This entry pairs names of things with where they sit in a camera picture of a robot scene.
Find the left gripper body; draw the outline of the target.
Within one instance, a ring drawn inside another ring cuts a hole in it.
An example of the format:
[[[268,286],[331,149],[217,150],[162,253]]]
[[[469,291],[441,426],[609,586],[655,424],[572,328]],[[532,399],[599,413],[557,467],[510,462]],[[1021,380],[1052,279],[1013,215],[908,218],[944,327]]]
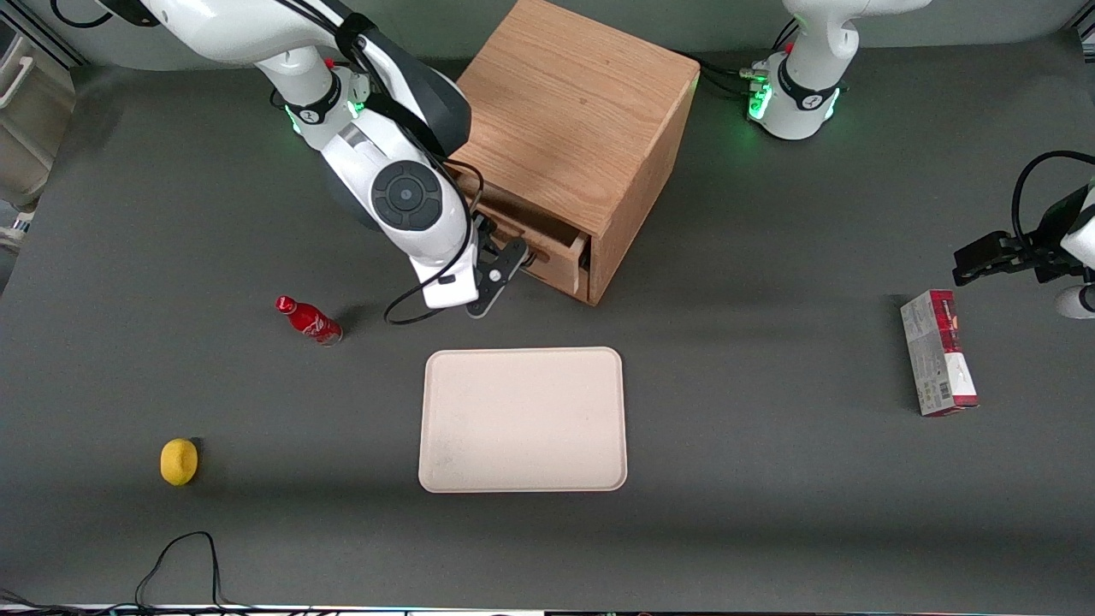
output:
[[[1045,211],[1021,246],[1024,261],[1094,261],[1094,195],[1081,187]]]

